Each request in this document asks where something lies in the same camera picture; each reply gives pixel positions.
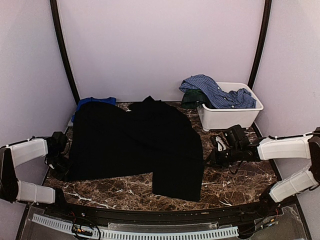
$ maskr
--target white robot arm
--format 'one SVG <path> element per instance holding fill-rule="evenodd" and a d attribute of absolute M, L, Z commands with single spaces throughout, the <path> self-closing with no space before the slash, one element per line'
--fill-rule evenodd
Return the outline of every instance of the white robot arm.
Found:
<path fill-rule="evenodd" d="M 213 138 L 215 148 L 206 159 L 207 166 L 228 168 L 237 161 L 259 162 L 271 159 L 310 159 L 310 164 L 290 177 L 269 186 L 260 202 L 271 206 L 320 184 L 320 127 L 297 136 L 258 138 L 250 143 L 240 125 L 223 131 L 224 138 Z"/>
<path fill-rule="evenodd" d="M 23 142 L 5 145 L 0 148 L 0 198 L 11 203 L 15 201 L 53 204 L 56 190 L 17 179 L 15 169 L 28 161 L 45 157 L 45 163 L 57 168 L 61 173 L 66 158 L 61 156 L 67 143 L 62 132 L 51 137 L 33 137 Z"/>
<path fill-rule="evenodd" d="M 240 125 L 223 131 L 225 141 L 215 138 L 216 146 L 206 165 L 229 167 L 237 161 L 259 162 L 270 159 L 303 158 L 311 163 L 290 177 L 269 186 L 260 196 L 260 201 L 268 205 L 320 184 L 320 128 L 314 132 L 290 137 L 258 138 L 250 143 Z M 62 180 L 68 173 L 71 161 L 62 156 L 67 144 L 62 132 L 54 132 L 51 137 L 33 137 L 23 142 L 5 145 L 0 148 L 0 199 L 53 204 L 56 190 L 17 179 L 15 168 L 30 160 L 45 157 L 45 163 L 53 168 L 57 179 Z"/>

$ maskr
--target black cloth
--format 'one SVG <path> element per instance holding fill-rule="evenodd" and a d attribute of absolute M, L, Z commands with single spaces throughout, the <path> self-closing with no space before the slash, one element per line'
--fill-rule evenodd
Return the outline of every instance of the black cloth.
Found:
<path fill-rule="evenodd" d="M 129 109 L 88 102 L 75 113 L 68 181 L 153 172 L 154 194 L 199 201 L 203 149 L 189 119 L 151 97 Z"/>
<path fill-rule="evenodd" d="M 188 89 L 181 101 L 181 107 L 184 109 L 196 109 L 202 104 L 205 104 L 209 109 L 215 109 L 207 95 L 200 89 Z"/>

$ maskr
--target marble surface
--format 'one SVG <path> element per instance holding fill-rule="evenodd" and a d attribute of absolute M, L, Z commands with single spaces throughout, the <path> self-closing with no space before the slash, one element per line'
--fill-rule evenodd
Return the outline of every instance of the marble surface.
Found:
<path fill-rule="evenodd" d="M 169 102 L 168 104 L 188 116 L 192 127 L 201 137 L 205 159 L 213 148 L 210 137 L 220 135 L 221 132 L 218 130 L 203 131 L 197 110 L 183 109 L 178 102 Z M 128 105 L 129 103 L 118 104 L 124 110 L 128 110 Z M 252 128 L 249 128 L 246 134 L 250 141 L 257 137 Z M 72 128 L 70 128 L 67 133 L 70 144 L 72 143 L 72 135 Z M 69 143 L 66 146 L 66 151 L 69 149 Z M 234 165 L 230 169 L 234 172 L 236 168 L 237 166 Z M 244 162 L 236 175 L 231 174 L 228 169 L 206 167 L 199 202 L 153 194 L 152 173 L 62 182 L 53 178 L 49 172 L 44 185 L 61 188 L 67 202 L 84 206 L 133 211 L 188 211 L 257 202 L 259 195 L 274 182 L 276 182 L 276 176 L 270 163 L 261 161 Z"/>

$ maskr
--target white plastic bin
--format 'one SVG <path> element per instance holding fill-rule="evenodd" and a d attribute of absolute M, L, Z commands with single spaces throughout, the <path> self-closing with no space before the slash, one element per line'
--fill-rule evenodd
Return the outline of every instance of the white plastic bin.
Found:
<path fill-rule="evenodd" d="M 217 82 L 219 87 L 225 91 L 238 91 L 247 89 L 252 97 L 256 99 L 256 108 L 230 108 L 230 109 L 210 109 L 204 104 L 197 108 L 201 120 L 202 128 L 208 132 L 210 129 L 228 129 L 234 125 L 240 124 L 242 128 L 249 128 L 258 113 L 264 109 L 264 106 L 254 94 L 254 92 L 243 83 L 235 82 Z"/>

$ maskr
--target blue plaid shirt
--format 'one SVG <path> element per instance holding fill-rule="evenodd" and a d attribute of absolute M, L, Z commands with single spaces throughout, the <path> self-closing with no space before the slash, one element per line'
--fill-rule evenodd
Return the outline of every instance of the blue plaid shirt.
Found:
<path fill-rule="evenodd" d="M 196 75 L 183 80 L 179 89 L 186 92 L 189 89 L 200 89 L 207 95 L 212 105 L 217 109 L 255 109 L 256 102 L 251 92 L 245 88 L 238 91 L 224 92 L 215 80 L 205 75 Z"/>

